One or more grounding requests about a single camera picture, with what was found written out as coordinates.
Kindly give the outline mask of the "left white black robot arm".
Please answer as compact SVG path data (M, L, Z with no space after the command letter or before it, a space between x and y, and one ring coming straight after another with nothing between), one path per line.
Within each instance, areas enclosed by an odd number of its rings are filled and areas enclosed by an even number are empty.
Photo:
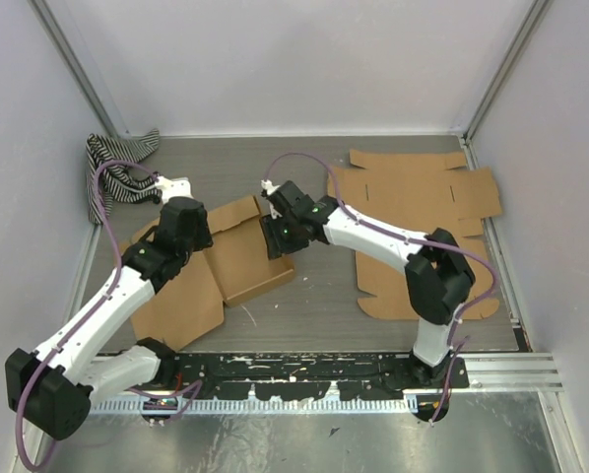
M33 351L6 360L8 404L16 432L29 422L56 440L73 435L92 407L149 384L157 391L176 382L175 353L147 337L103 363L98 351L141 306L179 275L191 255L212 245L208 214L191 197L173 197L157 225L130 245L97 294L57 333Z

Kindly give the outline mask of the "brown cardboard box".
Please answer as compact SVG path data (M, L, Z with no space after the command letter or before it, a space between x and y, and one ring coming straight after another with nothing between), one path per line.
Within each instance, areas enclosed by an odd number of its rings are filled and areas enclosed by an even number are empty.
M208 212L213 245L195 253L180 274L130 318L137 339L179 351L214 330L235 307L290 282L295 264L271 260L258 199L245 196Z

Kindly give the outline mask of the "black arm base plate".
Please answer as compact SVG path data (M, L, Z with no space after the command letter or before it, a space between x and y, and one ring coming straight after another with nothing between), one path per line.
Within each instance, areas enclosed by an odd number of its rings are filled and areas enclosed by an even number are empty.
M179 390L202 382L200 400L268 401L321 399L338 390L340 400L400 399L411 389L441 389L447 375L433 380L403 353L181 353L166 383L150 381L141 391Z

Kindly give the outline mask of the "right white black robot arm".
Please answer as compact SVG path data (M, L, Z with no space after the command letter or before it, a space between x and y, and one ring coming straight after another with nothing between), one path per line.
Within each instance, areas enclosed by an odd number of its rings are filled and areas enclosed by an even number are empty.
M439 386L451 360L454 318L476 281L451 233L400 229L329 195L315 201L290 180L275 185L264 179L261 188L270 210L261 227L271 259L316 241L360 252L404 275L410 306L419 318L410 373L423 388Z

